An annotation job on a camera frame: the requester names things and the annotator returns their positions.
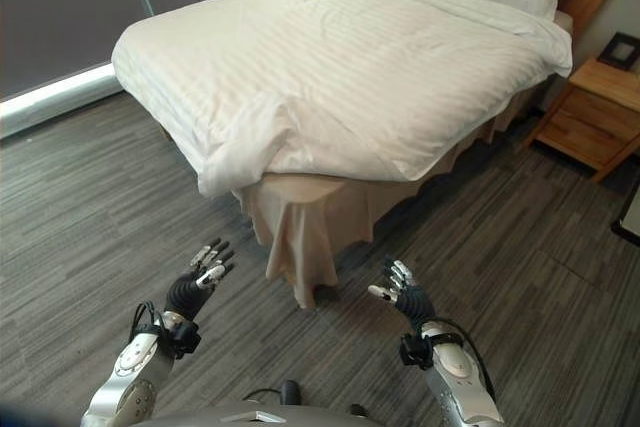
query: gray carpet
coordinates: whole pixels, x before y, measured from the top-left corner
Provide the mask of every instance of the gray carpet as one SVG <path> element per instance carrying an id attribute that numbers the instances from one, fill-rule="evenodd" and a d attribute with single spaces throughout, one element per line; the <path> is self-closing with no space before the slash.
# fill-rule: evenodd
<path id="1" fill-rule="evenodd" d="M 441 314 L 468 327 L 510 426 L 614 426 L 640 373 L 640 249 L 612 235 L 637 171 L 605 185 L 539 148 L 525 124 L 476 143 L 337 258 L 316 311 L 264 279 L 267 250 L 228 195 L 207 200 L 174 145 L 118 95 L 1 150 L 0 396 L 78 419 L 108 376 L 136 304 L 214 235 L 237 269 L 201 317 L 157 413 L 226 403 L 298 380 L 307 402 L 366 406 L 388 426 L 439 426 L 423 373 L 405 368 L 403 318 L 369 298 L 380 260 L 412 266 Z M 275 401 L 269 394 L 265 401 Z"/>

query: nightstand drawer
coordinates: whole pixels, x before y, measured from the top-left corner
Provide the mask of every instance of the nightstand drawer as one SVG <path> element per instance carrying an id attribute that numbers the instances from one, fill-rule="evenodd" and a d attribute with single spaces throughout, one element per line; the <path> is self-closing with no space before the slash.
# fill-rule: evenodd
<path id="1" fill-rule="evenodd" d="M 562 126 L 567 117 L 608 132 L 625 143 L 637 136 L 640 129 L 640 113 L 578 89 L 565 100 L 552 122 L 555 120 Z"/>
<path id="2" fill-rule="evenodd" d="M 614 134 L 564 110 L 556 112 L 538 134 L 538 139 L 596 169 L 609 162 L 626 145 Z"/>

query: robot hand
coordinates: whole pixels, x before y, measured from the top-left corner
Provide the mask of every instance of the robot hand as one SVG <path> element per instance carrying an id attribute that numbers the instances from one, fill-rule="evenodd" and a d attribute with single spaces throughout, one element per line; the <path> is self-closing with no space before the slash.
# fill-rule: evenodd
<path id="1" fill-rule="evenodd" d="M 384 274 L 391 287 L 387 289 L 370 285 L 369 292 L 394 305 L 407 317 L 416 334 L 420 335 L 424 323 L 436 316 L 429 296 L 415 281 L 409 268 L 399 260 L 385 259 Z"/>
<path id="2" fill-rule="evenodd" d="M 504 427 L 493 400 L 493 386 L 477 349 L 455 322 L 436 316 L 426 291 L 399 260 L 386 259 L 384 273 L 391 287 L 370 285 L 369 292 L 402 312 L 416 335 L 402 338 L 400 355 L 405 365 L 418 365 L 440 402 L 447 425 L 453 427 Z M 460 331 L 473 348 L 478 363 L 463 350 Z M 480 380 L 482 370 L 485 384 Z"/>
<path id="3" fill-rule="evenodd" d="M 118 356 L 109 379 L 93 396 L 82 427 L 127 427 L 148 419 L 157 393 L 175 359 L 195 351 L 200 342 L 193 322 L 218 283 L 231 271 L 229 243 L 205 245 L 193 258 L 190 271 L 173 282 L 162 313 L 151 302 L 138 306 L 129 344 Z M 139 324 L 148 311 L 150 323 Z"/>

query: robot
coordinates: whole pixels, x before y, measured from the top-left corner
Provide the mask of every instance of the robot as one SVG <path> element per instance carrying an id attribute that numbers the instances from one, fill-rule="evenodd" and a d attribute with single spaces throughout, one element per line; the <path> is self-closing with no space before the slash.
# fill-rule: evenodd
<path id="1" fill-rule="evenodd" d="M 224 427 L 249 422 L 287 423 L 291 427 L 380 427 L 366 418 L 359 406 L 352 406 L 351 414 L 343 414 L 299 405 L 299 389 L 293 381 L 283 385 L 278 406 L 240 402 L 151 419 L 157 393 L 174 361 L 193 353 L 200 342 L 194 318 L 233 269 L 229 263 L 232 256 L 228 242 L 214 240 L 196 254 L 189 272 L 173 283 L 161 313 L 150 302 L 138 306 L 129 344 L 118 356 L 109 379 L 93 396 L 82 427 Z M 503 427 L 493 386 L 468 335 L 454 322 L 436 316 L 425 290 L 401 261 L 385 260 L 384 272 L 390 287 L 372 285 L 369 292 L 408 318 L 413 333 L 402 337 L 401 359 L 405 365 L 425 371 L 426 383 L 440 402 L 446 425 Z M 145 311 L 150 323 L 140 324 Z M 477 361 L 462 348 L 463 340 L 471 346 Z"/>

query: picture frame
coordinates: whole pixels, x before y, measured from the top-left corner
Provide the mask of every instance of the picture frame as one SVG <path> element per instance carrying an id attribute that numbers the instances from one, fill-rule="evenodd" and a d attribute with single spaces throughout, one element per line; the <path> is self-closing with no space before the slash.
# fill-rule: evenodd
<path id="1" fill-rule="evenodd" d="M 638 58 L 640 58 L 640 39 L 616 32 L 598 57 L 598 61 L 621 70 L 631 70 Z"/>

